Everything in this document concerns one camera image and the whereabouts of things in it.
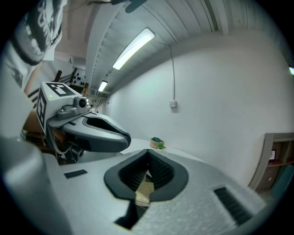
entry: potted plant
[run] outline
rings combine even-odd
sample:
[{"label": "potted plant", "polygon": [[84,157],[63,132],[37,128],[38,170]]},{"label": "potted plant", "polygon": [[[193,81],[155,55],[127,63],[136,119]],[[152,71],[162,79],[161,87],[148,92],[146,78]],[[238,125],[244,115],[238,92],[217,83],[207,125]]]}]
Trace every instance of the potted plant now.
[{"label": "potted plant", "polygon": [[160,138],[158,137],[153,137],[151,140],[150,140],[150,147],[154,148],[154,149],[158,149],[158,146],[161,147],[161,149],[163,149],[164,147],[164,141],[161,140]]}]

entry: electrical outlet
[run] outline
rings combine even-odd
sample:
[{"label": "electrical outlet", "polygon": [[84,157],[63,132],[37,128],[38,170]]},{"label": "electrical outlet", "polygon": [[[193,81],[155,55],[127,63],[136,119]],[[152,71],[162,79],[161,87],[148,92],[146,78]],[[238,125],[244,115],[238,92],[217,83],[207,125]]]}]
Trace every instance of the electrical outlet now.
[{"label": "electrical outlet", "polygon": [[175,108],[176,107],[176,101],[170,101],[170,107]]}]

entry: ceiling light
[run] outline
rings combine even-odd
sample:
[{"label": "ceiling light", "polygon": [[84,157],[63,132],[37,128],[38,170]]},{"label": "ceiling light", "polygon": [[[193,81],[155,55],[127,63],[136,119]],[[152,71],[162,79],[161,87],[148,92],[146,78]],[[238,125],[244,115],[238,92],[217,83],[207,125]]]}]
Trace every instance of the ceiling light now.
[{"label": "ceiling light", "polygon": [[104,88],[106,87],[107,83],[108,83],[107,81],[104,81],[104,80],[103,80],[103,81],[101,82],[101,85],[100,85],[98,91],[103,91]]},{"label": "ceiling light", "polygon": [[294,68],[290,67],[290,72],[294,75]]},{"label": "ceiling light", "polygon": [[149,29],[144,29],[120,54],[119,58],[113,65],[113,68],[119,70],[143,45],[155,37]]}]

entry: cable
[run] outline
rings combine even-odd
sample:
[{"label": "cable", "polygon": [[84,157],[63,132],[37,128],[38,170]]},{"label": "cable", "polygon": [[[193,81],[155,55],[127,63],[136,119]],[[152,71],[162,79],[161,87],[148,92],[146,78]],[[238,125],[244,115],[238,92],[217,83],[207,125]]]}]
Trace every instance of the cable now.
[{"label": "cable", "polygon": [[173,65],[173,77],[174,77],[174,80],[173,80],[173,101],[175,100],[175,66],[174,66],[174,57],[173,57],[173,52],[172,52],[172,48],[171,46],[169,46],[170,48],[170,57],[171,57],[171,61],[172,61],[172,65]]},{"label": "cable", "polygon": [[[139,205],[137,205],[137,206],[139,206]],[[139,207],[141,207],[141,206],[139,206]],[[141,207],[142,209],[144,209],[145,211],[147,210],[147,209],[145,209],[145,208],[143,208],[143,207]]]},{"label": "cable", "polygon": [[205,8],[204,8],[204,6],[203,6],[202,1],[200,1],[200,3],[201,3],[201,5],[202,5],[202,7],[203,7],[203,9],[204,9],[205,14],[206,14],[206,17],[207,17],[207,20],[208,20],[208,23],[209,23],[209,26],[210,26],[210,30],[212,31],[212,27],[211,27],[211,24],[210,24],[210,21],[209,21],[208,15],[207,15],[207,13],[206,13],[206,10],[205,10]]},{"label": "cable", "polygon": [[[145,8],[146,11],[148,11],[151,15],[153,15],[153,14],[152,14],[152,13],[146,8],[146,7],[144,7],[144,8]],[[173,38],[173,40],[175,41],[175,43],[177,43],[176,40],[174,39],[174,37],[171,35],[171,33],[167,30],[167,28],[166,28],[162,23],[161,23],[161,25],[162,25],[162,26],[166,29],[166,31],[170,34],[170,36]]]}]

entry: shelf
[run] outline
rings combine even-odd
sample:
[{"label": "shelf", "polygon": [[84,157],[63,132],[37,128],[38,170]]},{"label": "shelf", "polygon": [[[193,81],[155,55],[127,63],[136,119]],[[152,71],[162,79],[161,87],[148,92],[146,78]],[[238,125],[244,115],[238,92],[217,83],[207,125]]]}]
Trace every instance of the shelf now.
[{"label": "shelf", "polygon": [[293,138],[284,138],[284,139],[274,139],[273,142],[290,142],[294,141]]},{"label": "shelf", "polygon": [[292,164],[292,163],[294,163],[294,158],[288,158],[285,163],[283,163],[279,160],[275,160],[272,162],[268,162],[267,166],[268,167],[277,167],[277,166],[284,166],[284,165],[288,165],[288,164]]}]

